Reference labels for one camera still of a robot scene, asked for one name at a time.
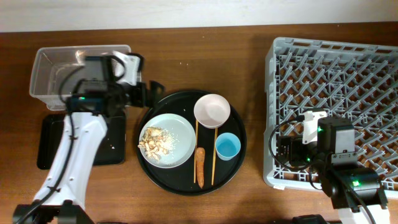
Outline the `pink bowl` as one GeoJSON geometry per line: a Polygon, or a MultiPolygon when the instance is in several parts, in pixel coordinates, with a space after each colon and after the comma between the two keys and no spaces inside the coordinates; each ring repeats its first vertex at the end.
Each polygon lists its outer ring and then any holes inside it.
{"type": "Polygon", "coordinates": [[[231,106],[223,96],[207,94],[197,100],[193,113],[202,126],[216,129],[228,120],[231,114],[231,106]]]}

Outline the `grey dishwasher rack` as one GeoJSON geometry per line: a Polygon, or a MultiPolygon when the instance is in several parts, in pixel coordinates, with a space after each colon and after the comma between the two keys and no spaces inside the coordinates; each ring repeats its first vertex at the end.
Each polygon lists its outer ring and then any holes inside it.
{"type": "Polygon", "coordinates": [[[265,63],[264,182],[283,189],[319,187],[315,175],[283,168],[274,156],[280,134],[302,134],[303,125],[292,120],[322,108],[352,121],[359,164],[374,169],[387,197],[397,198],[397,47],[278,37],[265,63]]]}

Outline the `black rectangular tray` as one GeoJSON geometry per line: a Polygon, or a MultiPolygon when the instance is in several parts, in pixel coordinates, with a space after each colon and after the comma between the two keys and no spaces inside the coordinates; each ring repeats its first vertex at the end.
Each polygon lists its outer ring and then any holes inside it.
{"type": "MultiPolygon", "coordinates": [[[[41,170],[50,169],[62,138],[64,114],[50,114],[43,119],[40,134],[37,167],[41,170]]],[[[94,166],[120,164],[125,160],[126,147],[126,114],[116,113],[110,119],[108,132],[102,140],[94,166]]]]}

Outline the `clear plastic bin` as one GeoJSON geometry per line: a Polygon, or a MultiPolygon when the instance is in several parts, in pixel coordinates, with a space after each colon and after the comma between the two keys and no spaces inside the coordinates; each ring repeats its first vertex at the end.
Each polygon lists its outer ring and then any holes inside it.
{"type": "Polygon", "coordinates": [[[29,93],[52,111],[95,111],[126,105],[123,85],[83,77],[85,57],[132,53],[128,45],[44,47],[37,51],[29,93]]]}

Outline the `grey round plate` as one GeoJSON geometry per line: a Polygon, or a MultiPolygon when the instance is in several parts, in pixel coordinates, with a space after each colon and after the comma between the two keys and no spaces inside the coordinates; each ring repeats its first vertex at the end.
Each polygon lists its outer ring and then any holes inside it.
{"type": "Polygon", "coordinates": [[[158,168],[171,169],[182,165],[191,157],[195,149],[195,131],[188,120],[172,113],[157,115],[145,123],[141,129],[138,143],[144,134],[144,130],[150,126],[166,129],[172,133],[175,138],[175,149],[160,162],[146,158],[144,150],[139,149],[147,162],[158,168]]]}

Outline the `peanut shells and rice scraps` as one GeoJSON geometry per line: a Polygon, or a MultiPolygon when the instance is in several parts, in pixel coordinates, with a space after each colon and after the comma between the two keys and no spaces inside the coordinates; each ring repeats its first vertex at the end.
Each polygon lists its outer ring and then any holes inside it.
{"type": "Polygon", "coordinates": [[[166,129],[150,126],[144,130],[137,146],[144,150],[146,158],[160,162],[174,151],[175,138],[166,129]]]}

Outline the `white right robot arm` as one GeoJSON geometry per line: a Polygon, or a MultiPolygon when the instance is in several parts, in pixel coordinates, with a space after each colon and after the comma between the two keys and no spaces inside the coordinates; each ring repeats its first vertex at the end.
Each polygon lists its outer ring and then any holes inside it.
{"type": "Polygon", "coordinates": [[[386,193],[377,173],[358,164],[354,126],[345,118],[294,119],[305,128],[302,136],[281,137],[287,158],[280,165],[291,171],[316,172],[320,190],[337,210],[341,223],[390,223],[386,193]]]}

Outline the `orange carrot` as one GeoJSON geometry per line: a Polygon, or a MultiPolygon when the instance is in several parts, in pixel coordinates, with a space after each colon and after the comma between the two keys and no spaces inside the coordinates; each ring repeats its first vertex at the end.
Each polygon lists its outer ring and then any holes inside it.
{"type": "Polygon", "coordinates": [[[195,153],[196,160],[196,175],[199,187],[202,189],[205,183],[204,163],[205,163],[205,149],[198,147],[195,153]]]}

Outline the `light blue cup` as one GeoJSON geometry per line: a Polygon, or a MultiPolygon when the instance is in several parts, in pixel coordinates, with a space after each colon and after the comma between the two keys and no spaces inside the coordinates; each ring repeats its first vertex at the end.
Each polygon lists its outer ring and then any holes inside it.
{"type": "Polygon", "coordinates": [[[233,133],[223,133],[216,138],[216,153],[223,161],[229,161],[238,155],[241,141],[233,133]]]}

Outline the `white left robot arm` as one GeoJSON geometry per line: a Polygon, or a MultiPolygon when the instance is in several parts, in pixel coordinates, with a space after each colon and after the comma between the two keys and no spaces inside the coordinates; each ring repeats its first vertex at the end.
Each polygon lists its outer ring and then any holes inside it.
{"type": "Polygon", "coordinates": [[[82,79],[66,98],[67,115],[49,174],[31,204],[14,210],[13,223],[92,223],[85,194],[97,150],[108,132],[108,120],[125,106],[153,107],[165,88],[158,82],[82,79]]]}

